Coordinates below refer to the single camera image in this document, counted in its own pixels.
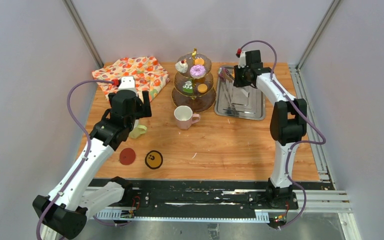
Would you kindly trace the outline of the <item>pink mug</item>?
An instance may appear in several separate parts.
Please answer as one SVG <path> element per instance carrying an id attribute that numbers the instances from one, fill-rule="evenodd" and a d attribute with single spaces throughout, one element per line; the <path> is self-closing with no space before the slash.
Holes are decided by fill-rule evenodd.
<path id="1" fill-rule="evenodd" d="M 186 105 L 178 106 L 173 113 L 176 125 L 181 130 L 188 130 L 193 124 L 201 120 L 201 115 L 194 113 L 193 110 Z"/>

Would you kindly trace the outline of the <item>white cup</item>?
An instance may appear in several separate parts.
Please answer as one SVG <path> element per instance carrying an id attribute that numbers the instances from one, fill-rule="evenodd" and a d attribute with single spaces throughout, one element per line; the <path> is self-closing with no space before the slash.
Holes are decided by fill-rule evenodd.
<path id="1" fill-rule="evenodd" d="M 134 122 L 133 130 L 129 133 L 128 137 L 131 139 L 137 139 L 141 135 L 147 133 L 148 128 L 145 125 L 141 125 L 138 120 Z"/>

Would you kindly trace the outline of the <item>green square cake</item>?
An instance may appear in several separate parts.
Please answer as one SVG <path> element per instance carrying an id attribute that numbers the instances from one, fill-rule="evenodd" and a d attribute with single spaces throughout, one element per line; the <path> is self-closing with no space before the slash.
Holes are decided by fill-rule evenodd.
<path id="1" fill-rule="evenodd" d="M 191 80 L 185 81 L 182 86 L 182 91 L 186 94 L 193 94 L 194 93 L 193 82 Z"/>

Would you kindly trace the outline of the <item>orange round biscuit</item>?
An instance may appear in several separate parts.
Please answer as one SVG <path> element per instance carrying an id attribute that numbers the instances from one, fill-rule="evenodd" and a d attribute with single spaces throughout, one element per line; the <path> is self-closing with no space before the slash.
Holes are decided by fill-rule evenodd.
<path id="1" fill-rule="evenodd" d="M 205 64 L 205 60 L 203 58 L 196 58 L 193 60 L 193 64 L 194 65 L 204 65 Z"/>
<path id="2" fill-rule="evenodd" d="M 201 94 L 206 93 L 207 90 L 208 90 L 208 86 L 207 86 L 206 84 L 204 84 L 204 83 L 199 84 L 199 85 L 197 86 L 197 91 L 198 91 L 199 93 L 201 93 Z"/>

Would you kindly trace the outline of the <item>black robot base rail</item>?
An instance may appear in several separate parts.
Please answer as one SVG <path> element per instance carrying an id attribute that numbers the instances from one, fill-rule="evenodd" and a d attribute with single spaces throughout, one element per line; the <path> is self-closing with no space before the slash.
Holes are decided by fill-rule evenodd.
<path id="1" fill-rule="evenodd" d="M 127 195 L 111 207 L 136 217 L 173 219 L 247 219 L 256 210 L 289 211 L 307 208 L 298 202 L 299 189 L 289 197 L 268 198 L 268 181 L 130 179 Z"/>

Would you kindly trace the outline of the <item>three-tier glass cake stand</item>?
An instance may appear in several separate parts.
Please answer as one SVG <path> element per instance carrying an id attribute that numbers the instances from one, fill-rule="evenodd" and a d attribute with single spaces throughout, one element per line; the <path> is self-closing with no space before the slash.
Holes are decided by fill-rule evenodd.
<path id="1" fill-rule="evenodd" d="M 190 76 L 190 68 L 194 66 L 194 59 L 196 58 L 202 58 L 205 60 L 205 64 L 203 66 L 207 71 L 206 75 L 199 79 L 195 79 Z M 176 74 L 174 75 L 173 90 L 171 92 L 172 101 L 177 107 L 188 106 L 195 113 L 205 112 L 215 103 L 217 96 L 214 77 L 211 73 L 212 61 L 205 54 L 198 52 L 196 48 L 194 48 L 192 52 L 181 56 L 178 61 L 183 59 L 187 60 L 188 70 L 186 73 L 180 73 L 175 68 Z M 184 93 L 182 90 L 185 81 L 189 80 L 193 82 L 193 94 Z M 199 93 L 197 91 L 197 87 L 200 84 L 207 85 L 207 92 Z"/>

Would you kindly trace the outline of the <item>purple frosted donut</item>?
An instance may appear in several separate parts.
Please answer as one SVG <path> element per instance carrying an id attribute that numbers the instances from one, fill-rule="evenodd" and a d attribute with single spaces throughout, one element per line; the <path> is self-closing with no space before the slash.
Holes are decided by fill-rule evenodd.
<path id="1" fill-rule="evenodd" d="M 202 64 L 196 64 L 190 68 L 189 74 L 194 79 L 200 79 L 207 74 L 207 70 Z"/>

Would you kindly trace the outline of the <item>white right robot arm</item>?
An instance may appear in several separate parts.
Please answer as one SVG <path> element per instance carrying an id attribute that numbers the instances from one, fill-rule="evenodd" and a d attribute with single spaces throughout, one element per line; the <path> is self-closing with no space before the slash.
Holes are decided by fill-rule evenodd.
<path id="1" fill-rule="evenodd" d="M 253 87 L 260 90 L 273 105 L 269 130 L 275 142 L 274 169 L 266 190 L 266 203 L 274 209 L 292 195 L 290 179 L 296 155 L 296 146 L 307 133 L 307 102 L 290 94 L 269 67 L 264 67 L 259 50 L 236 52 L 234 66 L 236 88 Z"/>

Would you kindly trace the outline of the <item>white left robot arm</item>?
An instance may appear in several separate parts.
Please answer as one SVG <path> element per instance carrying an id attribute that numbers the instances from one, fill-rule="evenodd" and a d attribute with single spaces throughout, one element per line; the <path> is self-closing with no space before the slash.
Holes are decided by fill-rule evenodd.
<path id="1" fill-rule="evenodd" d="M 133 201 L 132 185 L 121 177 L 114 177 L 105 186 L 83 196 L 103 163 L 125 142 L 135 123 L 152 116 L 148 91 L 142 97 L 131 89 L 121 89 L 110 94 L 110 108 L 87 135 L 87 143 L 73 166 L 47 195 L 37 195 L 32 207 L 39 217 L 37 238 L 72 240 L 85 227 L 89 218 L 118 203 L 122 207 Z"/>

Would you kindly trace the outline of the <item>white cream cupcake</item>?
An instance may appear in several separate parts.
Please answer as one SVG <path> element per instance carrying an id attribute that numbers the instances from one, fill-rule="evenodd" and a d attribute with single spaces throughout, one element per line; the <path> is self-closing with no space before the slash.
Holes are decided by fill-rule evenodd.
<path id="1" fill-rule="evenodd" d="M 179 72 L 179 73 L 186 73 L 189 69 L 189 65 L 187 63 L 187 60 L 186 59 L 183 59 L 183 60 L 180 60 L 178 61 L 175 65 L 174 65 L 175 69 Z"/>

